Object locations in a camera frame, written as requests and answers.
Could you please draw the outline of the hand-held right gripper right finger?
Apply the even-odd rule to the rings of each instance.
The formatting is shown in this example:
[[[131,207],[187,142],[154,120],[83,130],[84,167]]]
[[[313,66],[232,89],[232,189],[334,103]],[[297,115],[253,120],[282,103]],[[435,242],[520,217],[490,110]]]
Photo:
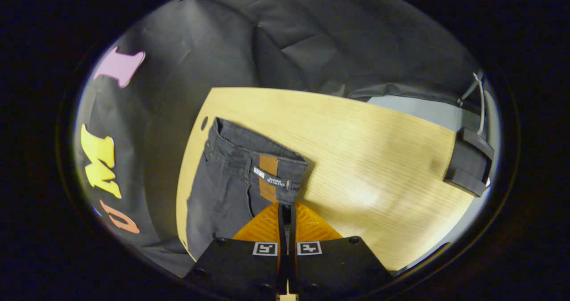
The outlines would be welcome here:
[[[297,301],[353,301],[394,277],[360,236],[342,236],[305,204],[290,209],[287,289]]]

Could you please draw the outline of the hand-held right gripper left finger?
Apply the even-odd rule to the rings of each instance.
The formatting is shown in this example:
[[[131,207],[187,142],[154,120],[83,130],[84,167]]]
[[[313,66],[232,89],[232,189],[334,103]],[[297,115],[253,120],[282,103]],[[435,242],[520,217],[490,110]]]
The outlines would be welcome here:
[[[273,203],[233,238],[212,240],[184,282],[219,301],[278,301],[287,294],[287,207]]]

